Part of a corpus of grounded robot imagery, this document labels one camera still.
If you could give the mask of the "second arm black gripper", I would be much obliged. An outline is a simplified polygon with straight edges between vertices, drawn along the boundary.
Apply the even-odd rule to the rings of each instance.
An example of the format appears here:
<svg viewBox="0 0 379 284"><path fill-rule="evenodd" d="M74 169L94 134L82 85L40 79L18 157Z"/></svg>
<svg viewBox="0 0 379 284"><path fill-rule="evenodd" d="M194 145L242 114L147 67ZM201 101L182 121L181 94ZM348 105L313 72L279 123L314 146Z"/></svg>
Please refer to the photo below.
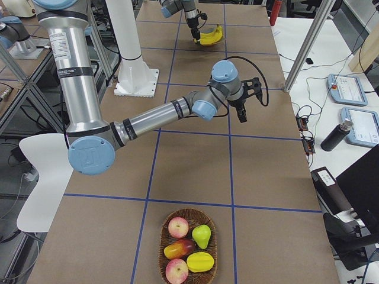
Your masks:
<svg viewBox="0 0 379 284"><path fill-rule="evenodd" d="M193 37L200 37L200 31L197 28L192 28L191 34Z"/></svg>

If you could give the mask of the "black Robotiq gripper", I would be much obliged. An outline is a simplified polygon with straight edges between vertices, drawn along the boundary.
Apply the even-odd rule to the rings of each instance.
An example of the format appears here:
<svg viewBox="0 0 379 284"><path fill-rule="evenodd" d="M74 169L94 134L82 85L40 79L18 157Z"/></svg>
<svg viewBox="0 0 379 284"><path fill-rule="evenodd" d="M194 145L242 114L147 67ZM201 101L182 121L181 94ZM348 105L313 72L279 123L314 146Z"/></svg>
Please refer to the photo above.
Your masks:
<svg viewBox="0 0 379 284"><path fill-rule="evenodd" d="M247 121L245 102L246 99L242 96L236 100L229 100L229 105L235 108L240 123Z"/></svg>

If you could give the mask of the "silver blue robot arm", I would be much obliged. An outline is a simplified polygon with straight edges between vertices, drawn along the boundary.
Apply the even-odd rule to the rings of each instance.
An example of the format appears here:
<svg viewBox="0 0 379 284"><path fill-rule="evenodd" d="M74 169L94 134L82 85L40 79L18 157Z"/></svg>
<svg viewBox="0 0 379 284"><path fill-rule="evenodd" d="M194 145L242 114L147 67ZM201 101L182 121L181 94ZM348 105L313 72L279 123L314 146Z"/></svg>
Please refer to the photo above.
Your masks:
<svg viewBox="0 0 379 284"><path fill-rule="evenodd" d="M139 136L189 117L209 121L227 101L246 122L247 81L239 79L229 60L217 62L206 89L150 109L123 122L106 122L101 114L85 31L90 26L90 1L32 1L38 23L47 30L70 124L66 129L68 160L77 172L98 175L108 170L115 151ZM116 95L153 97L159 70L144 62L132 4L107 1L121 56Z"/></svg>

